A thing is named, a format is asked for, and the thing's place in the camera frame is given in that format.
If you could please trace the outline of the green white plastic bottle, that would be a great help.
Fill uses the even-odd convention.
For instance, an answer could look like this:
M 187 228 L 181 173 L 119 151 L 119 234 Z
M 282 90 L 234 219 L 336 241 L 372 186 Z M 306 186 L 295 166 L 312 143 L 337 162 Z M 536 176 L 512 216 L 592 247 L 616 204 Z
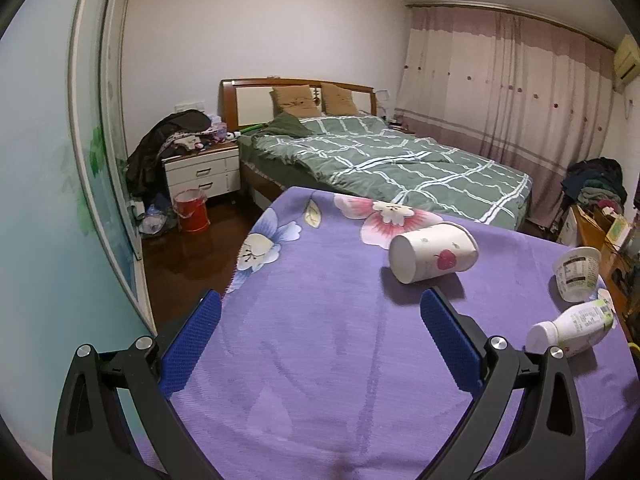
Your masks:
M 615 311 L 605 299 L 575 304 L 554 321 L 535 324 L 526 336 L 525 350 L 544 354 L 558 347 L 568 358 L 577 356 L 598 344 L 615 323 Z

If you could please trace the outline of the white yogurt cup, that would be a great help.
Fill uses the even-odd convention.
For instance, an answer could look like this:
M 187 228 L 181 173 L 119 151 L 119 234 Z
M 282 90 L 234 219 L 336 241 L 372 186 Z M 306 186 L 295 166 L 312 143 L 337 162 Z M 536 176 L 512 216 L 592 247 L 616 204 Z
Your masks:
M 596 291 L 601 254 L 597 248 L 570 248 L 553 265 L 555 283 L 564 301 L 579 304 Z

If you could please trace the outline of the wooden dresser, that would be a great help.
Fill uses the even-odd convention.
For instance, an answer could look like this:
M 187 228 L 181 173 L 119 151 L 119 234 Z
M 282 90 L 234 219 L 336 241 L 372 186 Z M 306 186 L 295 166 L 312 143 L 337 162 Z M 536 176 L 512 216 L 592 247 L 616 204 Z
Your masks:
M 597 248 L 600 252 L 600 277 L 603 278 L 612 295 L 614 307 L 620 317 L 620 324 L 622 324 L 627 339 L 633 340 L 634 329 L 629 321 L 634 310 L 631 301 L 631 284 L 629 283 L 629 273 L 632 266 L 608 242 L 606 234 L 600 226 L 588 220 L 577 205 L 571 206 L 570 211 L 576 219 L 579 245 Z

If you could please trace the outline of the plastic bag on floor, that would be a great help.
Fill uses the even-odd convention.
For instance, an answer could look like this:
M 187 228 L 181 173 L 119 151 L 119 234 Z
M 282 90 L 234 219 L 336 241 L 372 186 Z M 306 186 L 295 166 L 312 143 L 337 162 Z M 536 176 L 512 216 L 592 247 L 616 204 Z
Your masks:
M 138 225 L 138 232 L 143 237 L 159 236 L 177 225 L 175 211 L 170 207 L 149 206 Z

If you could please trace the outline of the purple floral blanket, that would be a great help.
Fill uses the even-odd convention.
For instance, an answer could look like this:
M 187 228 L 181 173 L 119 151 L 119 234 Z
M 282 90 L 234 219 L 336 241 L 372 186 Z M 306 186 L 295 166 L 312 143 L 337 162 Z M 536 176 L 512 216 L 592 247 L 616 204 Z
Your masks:
M 552 264 L 567 248 L 466 220 L 471 270 L 400 284 L 363 218 L 332 193 L 290 188 L 252 234 L 280 244 L 222 303 L 221 321 L 184 388 L 169 399 L 225 479 L 415 479 L 472 400 L 423 325 L 432 283 L 487 335 L 523 348 L 565 308 Z M 568 360 L 586 430 L 586 474 L 639 409 L 639 379 L 615 327 Z

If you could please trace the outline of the red bucket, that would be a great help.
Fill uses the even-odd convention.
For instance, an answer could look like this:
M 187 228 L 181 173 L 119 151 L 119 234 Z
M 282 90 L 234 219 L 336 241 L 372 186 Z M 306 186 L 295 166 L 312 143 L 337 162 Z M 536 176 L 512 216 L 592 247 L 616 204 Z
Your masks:
M 179 192 L 172 199 L 172 206 L 178 217 L 181 232 L 195 234 L 203 232 L 209 227 L 206 200 L 205 192 L 199 188 L 189 188 Z

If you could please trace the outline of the clothes pile on dresser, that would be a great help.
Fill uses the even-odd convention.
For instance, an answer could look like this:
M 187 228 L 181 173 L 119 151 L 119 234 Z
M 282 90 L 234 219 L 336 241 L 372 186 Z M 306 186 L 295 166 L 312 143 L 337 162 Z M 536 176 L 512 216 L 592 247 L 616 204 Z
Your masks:
M 602 200 L 609 200 L 612 208 L 621 214 L 627 199 L 623 186 L 623 169 L 612 158 L 598 157 L 570 165 L 561 182 L 562 208 L 579 205 L 583 210 L 593 210 Z

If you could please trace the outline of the white bedside nightstand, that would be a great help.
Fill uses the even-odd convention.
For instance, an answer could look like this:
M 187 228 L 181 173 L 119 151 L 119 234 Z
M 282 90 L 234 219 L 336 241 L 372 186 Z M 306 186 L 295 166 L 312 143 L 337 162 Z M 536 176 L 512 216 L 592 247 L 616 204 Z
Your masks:
M 221 143 L 207 150 L 165 158 L 169 197 L 187 190 L 201 190 L 208 198 L 239 191 L 241 187 L 239 147 Z

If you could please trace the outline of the dark clothes pile on nightstand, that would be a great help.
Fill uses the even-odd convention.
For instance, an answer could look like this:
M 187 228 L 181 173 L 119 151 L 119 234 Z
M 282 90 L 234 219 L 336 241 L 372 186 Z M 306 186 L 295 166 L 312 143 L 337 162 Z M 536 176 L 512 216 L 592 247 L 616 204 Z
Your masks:
M 227 128 L 213 124 L 200 110 L 171 114 L 158 122 L 127 159 L 126 185 L 129 194 L 149 206 L 160 194 L 169 196 L 163 159 L 195 151 L 186 140 L 195 136 L 206 148 L 227 139 Z

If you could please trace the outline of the bed with green plaid duvet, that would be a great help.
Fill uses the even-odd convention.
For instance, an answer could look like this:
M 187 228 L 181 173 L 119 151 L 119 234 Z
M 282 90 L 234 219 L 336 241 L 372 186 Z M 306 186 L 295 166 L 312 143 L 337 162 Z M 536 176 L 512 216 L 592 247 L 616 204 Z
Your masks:
M 533 180 L 462 148 L 388 128 L 371 115 L 281 114 L 243 132 L 240 159 L 280 188 L 316 188 L 516 230 Z

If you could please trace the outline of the pink striped curtain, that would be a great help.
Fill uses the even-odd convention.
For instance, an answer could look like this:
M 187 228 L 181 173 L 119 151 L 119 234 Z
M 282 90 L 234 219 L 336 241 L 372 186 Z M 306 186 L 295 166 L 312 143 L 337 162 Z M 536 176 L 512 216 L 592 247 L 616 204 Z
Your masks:
M 528 174 L 538 226 L 558 213 L 568 167 L 601 155 L 613 100 L 614 52 L 580 32 L 468 6 L 410 11 L 397 118 Z

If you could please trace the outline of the left brown pillow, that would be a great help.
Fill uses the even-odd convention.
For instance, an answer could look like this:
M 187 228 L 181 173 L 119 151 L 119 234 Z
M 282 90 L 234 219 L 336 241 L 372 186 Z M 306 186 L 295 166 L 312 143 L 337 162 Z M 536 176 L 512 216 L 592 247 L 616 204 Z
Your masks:
M 288 113 L 296 118 L 316 118 L 321 116 L 318 104 L 314 102 L 311 88 L 308 84 L 303 86 L 273 87 L 272 97 L 274 110 L 280 113 Z

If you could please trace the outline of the brown pillow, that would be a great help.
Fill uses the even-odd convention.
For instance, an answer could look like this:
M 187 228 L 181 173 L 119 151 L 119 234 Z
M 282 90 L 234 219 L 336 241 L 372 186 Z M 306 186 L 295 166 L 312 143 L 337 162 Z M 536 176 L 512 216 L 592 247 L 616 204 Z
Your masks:
M 321 97 L 323 111 L 331 116 L 356 116 L 358 107 L 352 99 L 352 92 L 336 84 L 322 84 Z
M 318 104 L 314 102 L 311 88 L 308 84 L 303 86 L 273 87 L 272 97 L 274 110 L 280 113 L 288 113 L 296 118 L 316 118 L 321 116 Z

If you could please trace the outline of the sliding wardrobe door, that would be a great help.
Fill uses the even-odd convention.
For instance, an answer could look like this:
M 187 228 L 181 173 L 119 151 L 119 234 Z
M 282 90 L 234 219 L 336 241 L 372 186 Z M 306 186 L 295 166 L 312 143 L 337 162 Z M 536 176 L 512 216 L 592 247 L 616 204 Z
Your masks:
M 127 4 L 128 0 L 77 0 L 68 50 L 67 103 L 93 231 L 130 306 L 155 332 L 137 206 L 126 187 L 122 42 Z

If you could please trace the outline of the wall air conditioner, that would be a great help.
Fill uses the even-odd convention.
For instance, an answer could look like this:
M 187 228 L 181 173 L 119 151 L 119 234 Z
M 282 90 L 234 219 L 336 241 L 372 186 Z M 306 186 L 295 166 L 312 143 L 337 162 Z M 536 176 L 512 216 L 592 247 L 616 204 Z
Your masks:
M 625 35 L 614 55 L 614 88 L 623 92 L 640 73 L 640 53 L 637 41 Z

